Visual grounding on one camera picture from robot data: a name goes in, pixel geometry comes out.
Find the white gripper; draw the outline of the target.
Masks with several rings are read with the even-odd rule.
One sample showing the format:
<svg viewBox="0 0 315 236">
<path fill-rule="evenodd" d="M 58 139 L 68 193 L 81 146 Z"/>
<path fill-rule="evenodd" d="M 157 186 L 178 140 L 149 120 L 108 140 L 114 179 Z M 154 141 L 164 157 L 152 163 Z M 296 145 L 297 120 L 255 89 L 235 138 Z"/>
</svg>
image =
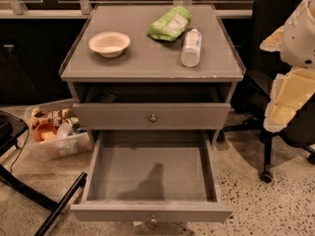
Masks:
<svg viewBox="0 0 315 236">
<path fill-rule="evenodd" d="M 271 100 L 265 110 L 264 128 L 277 133 L 315 93 L 315 0 L 302 0 L 283 27 L 262 41 L 260 49 L 281 51 L 281 59 L 292 67 L 273 81 Z"/>
</svg>

